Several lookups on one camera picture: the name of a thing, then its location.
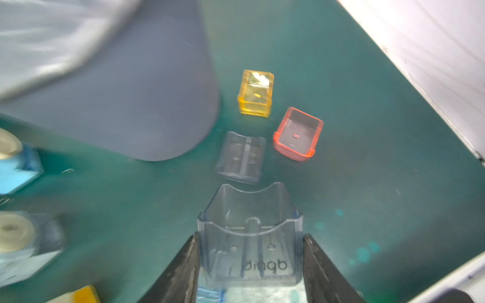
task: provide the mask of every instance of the cylindrical object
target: cylindrical object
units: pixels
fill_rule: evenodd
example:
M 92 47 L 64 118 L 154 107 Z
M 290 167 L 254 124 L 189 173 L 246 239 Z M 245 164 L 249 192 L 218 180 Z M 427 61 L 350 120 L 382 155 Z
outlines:
M 21 250 L 35 239 L 32 222 L 16 213 L 0 213 L 0 253 Z
M 0 128 L 0 160 L 10 159 L 22 152 L 22 143 L 12 133 Z

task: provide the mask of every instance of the white wall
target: white wall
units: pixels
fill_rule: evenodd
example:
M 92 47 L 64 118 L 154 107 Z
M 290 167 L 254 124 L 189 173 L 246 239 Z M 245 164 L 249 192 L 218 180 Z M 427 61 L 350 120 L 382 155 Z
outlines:
M 338 0 L 485 158 L 485 0 Z

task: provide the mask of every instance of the green table surface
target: green table surface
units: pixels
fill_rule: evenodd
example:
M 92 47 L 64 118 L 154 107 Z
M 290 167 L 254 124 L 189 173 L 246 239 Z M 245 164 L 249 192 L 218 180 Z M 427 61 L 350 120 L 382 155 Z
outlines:
M 143 162 L 1 117 L 40 148 L 45 174 L 2 210 L 55 214 L 66 250 L 2 303 L 42 303 L 94 283 L 103 303 L 134 303 L 219 186 L 283 182 L 310 232 L 369 302 L 405 302 L 485 250 L 485 170 L 333 0 L 202 0 L 222 108 L 176 159 Z M 269 119 L 238 112 L 244 69 L 275 75 Z M 295 162 L 272 136 L 294 106 L 325 125 Z M 225 132 L 268 140 L 256 186 L 214 172 Z

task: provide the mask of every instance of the blue translucent container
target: blue translucent container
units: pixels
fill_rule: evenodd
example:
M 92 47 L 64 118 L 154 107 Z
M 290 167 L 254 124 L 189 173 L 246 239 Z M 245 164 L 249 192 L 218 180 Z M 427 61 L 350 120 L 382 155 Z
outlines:
M 228 180 L 257 184 L 262 176 L 265 146 L 263 137 L 247 137 L 228 131 L 216 172 Z
M 292 286 L 302 278 L 303 216 L 283 183 L 253 192 L 222 185 L 197 229 L 207 286 Z
M 196 303 L 224 303 L 225 295 L 225 289 L 208 289 L 199 286 Z
M 15 192 L 42 172 L 37 151 L 0 128 L 0 195 Z

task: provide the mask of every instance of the blurry gray object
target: blurry gray object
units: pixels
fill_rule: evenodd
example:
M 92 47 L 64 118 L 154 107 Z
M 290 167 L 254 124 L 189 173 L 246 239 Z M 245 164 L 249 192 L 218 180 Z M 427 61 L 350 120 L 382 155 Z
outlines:
M 30 278 L 63 248 L 64 235 L 50 215 L 0 212 L 0 287 Z
M 0 0 L 0 99 L 90 58 L 141 0 Z
M 0 104 L 1 113 L 148 161 L 179 156 L 209 133 L 219 112 L 219 97 L 196 0 L 143 1 L 127 25 L 83 67 L 49 85 L 12 97 L 11 93 L 36 80 L 58 76 L 83 63 L 136 6 L 133 1 L 78 3 L 79 7 L 90 7 L 92 11 L 85 11 L 92 16 L 103 16 L 104 12 L 111 18 L 92 18 L 76 27 L 73 20 L 61 22 L 60 13 L 54 14 L 56 19 L 40 14 L 40 8 L 33 9 L 35 5 L 47 9 L 47 3 L 51 6 L 52 2 L 32 2 L 30 22 L 25 21 L 32 25 L 27 27 L 18 25 L 21 20 L 15 21 L 25 14 L 22 4 L 0 0 L 0 82 L 17 68 L 10 61 L 28 61 L 28 55 L 20 55 L 22 49 L 32 56 L 49 49 L 54 54 L 63 46 L 76 51 L 64 49 L 25 64 L 32 69 L 24 70 L 31 72 L 19 72 L 17 81 L 10 82 L 10 97 Z M 66 2 L 55 3 L 69 7 Z M 68 13 L 63 14 L 66 22 L 70 20 Z M 84 19 L 82 14 L 71 16 Z M 7 22 L 10 19 L 18 28 Z M 55 35 L 42 34 L 40 29 L 48 31 L 46 23 L 52 33 L 69 32 L 59 39 L 62 43 L 54 43 Z M 30 33 L 30 38 L 4 39 L 6 33 L 15 31 L 19 37 L 22 32 Z M 14 47 L 16 41 L 24 42 Z M 3 68 L 7 63 L 8 71 Z M 6 87 L 2 91 L 5 97 Z

